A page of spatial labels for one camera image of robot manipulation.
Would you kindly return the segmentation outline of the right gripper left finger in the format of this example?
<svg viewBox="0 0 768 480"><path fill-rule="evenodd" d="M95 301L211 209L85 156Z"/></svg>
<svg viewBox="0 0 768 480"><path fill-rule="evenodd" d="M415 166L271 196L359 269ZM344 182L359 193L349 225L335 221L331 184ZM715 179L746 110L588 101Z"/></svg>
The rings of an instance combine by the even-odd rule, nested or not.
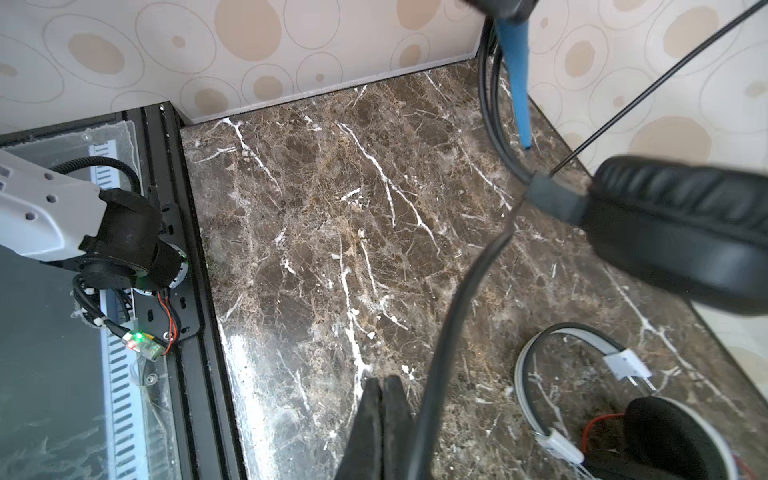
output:
<svg viewBox="0 0 768 480"><path fill-rule="evenodd" d="M354 417L336 480L379 480L383 475L381 388L369 378Z"/></svg>

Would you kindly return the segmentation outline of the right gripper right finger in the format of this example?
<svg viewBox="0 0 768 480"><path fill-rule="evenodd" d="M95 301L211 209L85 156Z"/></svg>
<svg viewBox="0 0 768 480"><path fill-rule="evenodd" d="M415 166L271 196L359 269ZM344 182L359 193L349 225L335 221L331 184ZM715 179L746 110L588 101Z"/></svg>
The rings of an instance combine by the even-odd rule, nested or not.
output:
<svg viewBox="0 0 768 480"><path fill-rule="evenodd" d="M383 479L401 479L407 466L414 425L402 380L391 375L382 384Z"/></svg>

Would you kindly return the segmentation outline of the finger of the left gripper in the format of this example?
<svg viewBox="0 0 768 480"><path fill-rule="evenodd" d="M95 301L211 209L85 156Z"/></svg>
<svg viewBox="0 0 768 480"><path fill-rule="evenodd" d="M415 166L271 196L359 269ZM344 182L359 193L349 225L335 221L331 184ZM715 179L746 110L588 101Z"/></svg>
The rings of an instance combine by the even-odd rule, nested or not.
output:
<svg viewBox="0 0 768 480"><path fill-rule="evenodd" d="M528 106L529 24L496 20L495 29L506 63L511 100L520 143L532 147L531 115Z"/></svg>

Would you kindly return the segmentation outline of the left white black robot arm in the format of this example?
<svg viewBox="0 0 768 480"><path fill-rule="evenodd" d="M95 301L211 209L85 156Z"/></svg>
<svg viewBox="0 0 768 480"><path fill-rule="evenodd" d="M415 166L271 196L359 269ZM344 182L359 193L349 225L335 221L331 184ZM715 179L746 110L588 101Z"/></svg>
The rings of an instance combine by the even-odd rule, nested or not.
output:
<svg viewBox="0 0 768 480"><path fill-rule="evenodd" d="M73 271L92 288L153 295L176 288L189 269L162 227L161 209L120 160L90 156L46 168L1 153L1 244L19 256Z"/></svg>

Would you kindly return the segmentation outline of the black blue headphones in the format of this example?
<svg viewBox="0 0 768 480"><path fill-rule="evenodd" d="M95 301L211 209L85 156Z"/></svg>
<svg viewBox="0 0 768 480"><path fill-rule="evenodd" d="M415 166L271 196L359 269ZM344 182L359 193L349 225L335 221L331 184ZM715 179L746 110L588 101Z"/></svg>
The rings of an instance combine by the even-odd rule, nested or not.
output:
<svg viewBox="0 0 768 480"><path fill-rule="evenodd" d="M540 211L581 228L593 251L638 279L745 316L767 311L767 178L638 155L606 160L585 194L529 171L505 135L498 84L507 75L496 20L529 21L532 1L477 1L485 16L478 95L500 159Z"/></svg>

